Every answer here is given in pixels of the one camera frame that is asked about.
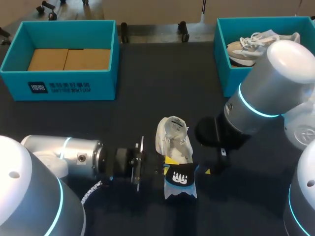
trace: screw hole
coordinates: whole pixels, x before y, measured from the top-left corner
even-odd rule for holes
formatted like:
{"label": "screw hole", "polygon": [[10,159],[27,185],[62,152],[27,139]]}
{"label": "screw hole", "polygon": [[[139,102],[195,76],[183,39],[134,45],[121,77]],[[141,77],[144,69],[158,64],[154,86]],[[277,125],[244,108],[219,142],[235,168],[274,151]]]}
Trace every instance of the screw hole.
{"label": "screw hole", "polygon": [[314,180],[310,180],[310,181],[307,182],[307,186],[308,187],[312,187],[314,184],[315,184]]}
{"label": "screw hole", "polygon": [[85,159],[86,159],[85,155],[80,155],[79,156],[79,161],[80,162],[85,162]]}
{"label": "screw hole", "polygon": [[9,176],[10,176],[11,178],[19,178],[19,177],[20,177],[20,174],[17,173],[16,171],[11,171],[11,172],[9,173]]}

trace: printed logo on box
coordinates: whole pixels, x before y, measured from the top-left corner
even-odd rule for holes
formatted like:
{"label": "printed logo on box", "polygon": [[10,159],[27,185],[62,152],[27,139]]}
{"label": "printed logo on box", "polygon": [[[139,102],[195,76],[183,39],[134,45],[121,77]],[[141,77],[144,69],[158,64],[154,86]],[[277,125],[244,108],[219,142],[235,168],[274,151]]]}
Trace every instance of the printed logo on box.
{"label": "printed logo on box", "polygon": [[32,93],[48,93],[44,82],[28,82]]}
{"label": "printed logo on box", "polygon": [[90,83],[71,82],[71,83],[49,83],[53,93],[86,93],[91,92]]}

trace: brown cardboard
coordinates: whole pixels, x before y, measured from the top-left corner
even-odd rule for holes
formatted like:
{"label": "brown cardboard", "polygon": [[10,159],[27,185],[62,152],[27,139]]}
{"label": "brown cardboard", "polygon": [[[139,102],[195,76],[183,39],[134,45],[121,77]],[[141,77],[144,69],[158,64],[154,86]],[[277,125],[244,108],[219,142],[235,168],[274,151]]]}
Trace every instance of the brown cardboard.
{"label": "brown cardboard", "polygon": [[107,70],[109,49],[69,50],[64,70]]}
{"label": "brown cardboard", "polygon": [[63,70],[68,49],[35,49],[29,71]]}

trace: black metal rod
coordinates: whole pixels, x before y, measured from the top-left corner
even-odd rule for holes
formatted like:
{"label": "black metal rod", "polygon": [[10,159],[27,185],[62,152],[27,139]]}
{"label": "black metal rod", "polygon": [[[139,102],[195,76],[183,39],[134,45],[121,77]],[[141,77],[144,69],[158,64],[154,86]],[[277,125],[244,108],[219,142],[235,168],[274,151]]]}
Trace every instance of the black metal rod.
{"label": "black metal rod", "polygon": [[7,31],[3,30],[3,29],[0,27],[0,35],[2,35],[3,37],[8,38],[8,37],[10,36],[10,33],[8,33]]}
{"label": "black metal rod", "polygon": [[55,6],[49,4],[49,3],[46,2],[46,1],[43,1],[41,4],[42,4],[43,6],[49,8],[49,9],[51,9],[51,10],[54,10],[54,9],[56,8]]}

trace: glowing blue ring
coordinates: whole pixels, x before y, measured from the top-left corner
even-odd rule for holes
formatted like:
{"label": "glowing blue ring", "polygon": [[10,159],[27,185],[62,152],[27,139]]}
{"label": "glowing blue ring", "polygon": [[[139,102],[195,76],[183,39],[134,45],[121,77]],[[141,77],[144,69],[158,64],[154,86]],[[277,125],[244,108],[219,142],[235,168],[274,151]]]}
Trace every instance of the glowing blue ring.
{"label": "glowing blue ring", "polygon": [[307,236],[311,236],[308,232],[306,232],[306,230],[302,227],[302,225],[299,223],[299,221],[296,219],[294,213],[293,213],[293,210],[292,210],[292,207],[291,207],[291,201],[290,201],[290,191],[291,191],[291,185],[290,185],[290,188],[289,188],[289,206],[290,206],[290,210],[291,210],[291,213],[293,215],[293,218],[295,219],[296,223],[298,224],[298,226],[301,228],[301,230],[303,230],[303,232],[307,235]]}
{"label": "glowing blue ring", "polygon": [[65,142],[63,143],[63,149],[61,150],[60,157],[59,157],[60,159],[63,159],[65,146],[67,146],[67,143],[69,142],[70,139],[71,138],[67,138]]}
{"label": "glowing blue ring", "polygon": [[264,114],[264,113],[261,113],[261,112],[255,110],[253,107],[251,107],[250,104],[248,104],[247,101],[245,101],[245,99],[244,99],[244,97],[243,97],[243,95],[242,95],[242,93],[241,93],[241,85],[239,85],[239,87],[238,87],[238,94],[239,94],[241,100],[243,101],[243,103],[244,103],[251,111],[255,112],[256,114],[258,114],[258,115],[260,115],[260,116],[262,116],[262,117],[268,117],[268,118],[272,118],[272,117],[277,117],[277,116],[279,116],[279,115],[266,115],[266,114]]}
{"label": "glowing blue ring", "polygon": [[56,217],[53,221],[53,223],[51,224],[50,228],[48,229],[48,231],[45,233],[44,236],[48,236],[52,230],[54,229],[55,225],[57,224],[58,222],[58,219],[60,217],[60,213],[61,213],[61,209],[63,208],[63,187],[60,183],[60,180],[57,178],[58,180],[58,183],[59,183],[59,187],[60,187],[60,203],[59,203],[59,208],[58,208],[58,211],[57,211],[57,214],[56,214]]}

